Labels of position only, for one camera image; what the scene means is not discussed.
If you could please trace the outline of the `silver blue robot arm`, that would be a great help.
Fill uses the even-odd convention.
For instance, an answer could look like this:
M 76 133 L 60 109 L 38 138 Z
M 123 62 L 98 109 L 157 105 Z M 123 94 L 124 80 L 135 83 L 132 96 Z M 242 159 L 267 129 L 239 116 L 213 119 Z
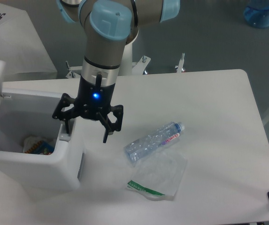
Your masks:
M 178 0 L 59 0 L 65 20 L 79 22 L 87 41 L 76 98 L 64 93 L 52 117 L 65 124 L 77 117 L 99 121 L 105 136 L 120 131 L 123 106 L 111 105 L 125 46 L 139 27 L 175 18 Z

